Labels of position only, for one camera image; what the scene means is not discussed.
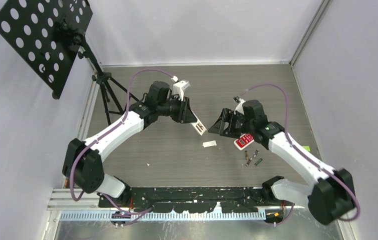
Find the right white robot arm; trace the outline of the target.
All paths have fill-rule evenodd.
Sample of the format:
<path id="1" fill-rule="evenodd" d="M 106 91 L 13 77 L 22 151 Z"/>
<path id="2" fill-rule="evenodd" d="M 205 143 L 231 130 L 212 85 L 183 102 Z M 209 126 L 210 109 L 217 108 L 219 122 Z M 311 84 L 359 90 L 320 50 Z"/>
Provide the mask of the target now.
<path id="1" fill-rule="evenodd" d="M 233 139 L 251 135 L 254 142 L 283 159 L 306 182 L 291 182 L 282 176 L 264 182 L 262 199 L 266 204 L 289 201 L 308 209 L 323 225 L 340 220 L 352 210 L 360 213 L 350 172 L 344 168 L 336 170 L 305 150 L 283 126 L 268 121 L 258 100 L 241 99 L 235 110 L 222 109 L 208 132 Z"/>

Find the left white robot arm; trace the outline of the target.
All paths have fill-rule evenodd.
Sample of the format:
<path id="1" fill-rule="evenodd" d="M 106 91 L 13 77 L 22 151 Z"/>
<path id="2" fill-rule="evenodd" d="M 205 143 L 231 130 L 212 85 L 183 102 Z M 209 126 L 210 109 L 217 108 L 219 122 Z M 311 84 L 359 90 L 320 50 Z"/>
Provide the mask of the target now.
<path id="1" fill-rule="evenodd" d="M 86 140 L 73 139 L 67 147 L 62 168 L 70 185 L 77 185 L 88 194 L 106 194 L 118 207 L 126 206 L 130 193 L 125 190 L 125 183 L 106 174 L 103 162 L 113 150 L 160 116 L 171 117 L 181 124 L 189 123 L 199 135 L 203 135 L 206 128 L 191 110 L 190 99 L 185 95 L 189 87 L 186 80 L 177 81 L 173 86 L 156 81 L 143 102 L 132 104 L 129 112 L 107 128 Z"/>

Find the long white remote control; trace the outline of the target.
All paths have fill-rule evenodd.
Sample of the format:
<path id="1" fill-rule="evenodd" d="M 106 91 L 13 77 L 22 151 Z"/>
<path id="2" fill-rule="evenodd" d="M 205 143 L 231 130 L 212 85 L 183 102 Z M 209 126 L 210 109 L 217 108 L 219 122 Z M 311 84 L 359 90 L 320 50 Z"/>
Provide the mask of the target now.
<path id="1" fill-rule="evenodd" d="M 191 126 L 193 127 L 193 129 L 200 135 L 202 136 L 206 131 L 206 127 L 202 124 L 201 121 L 197 121 L 197 122 L 193 122 L 191 123 Z"/>

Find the white battery cover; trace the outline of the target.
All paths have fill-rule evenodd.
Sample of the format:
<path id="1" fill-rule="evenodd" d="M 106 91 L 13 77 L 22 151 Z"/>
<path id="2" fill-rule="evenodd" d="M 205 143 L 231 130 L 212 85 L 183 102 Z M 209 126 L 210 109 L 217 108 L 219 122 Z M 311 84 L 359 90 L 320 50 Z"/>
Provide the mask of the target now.
<path id="1" fill-rule="evenodd" d="M 202 143 L 202 146 L 203 146 L 204 148 L 214 147 L 214 146 L 216 146 L 216 145 L 217 145 L 217 143 L 216 143 L 215 140 L 206 141 L 206 142 L 203 142 L 203 143 Z"/>

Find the green battery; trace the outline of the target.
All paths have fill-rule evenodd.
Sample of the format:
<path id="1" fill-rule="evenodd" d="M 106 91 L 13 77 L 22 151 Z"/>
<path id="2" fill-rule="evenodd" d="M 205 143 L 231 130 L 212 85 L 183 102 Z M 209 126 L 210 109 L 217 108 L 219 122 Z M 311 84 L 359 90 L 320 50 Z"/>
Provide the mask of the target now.
<path id="1" fill-rule="evenodd" d="M 257 165 L 260 164 L 262 161 L 263 161 L 263 159 L 260 158 L 259 160 L 257 160 L 257 161 L 254 163 L 254 165 L 257 166 Z"/>

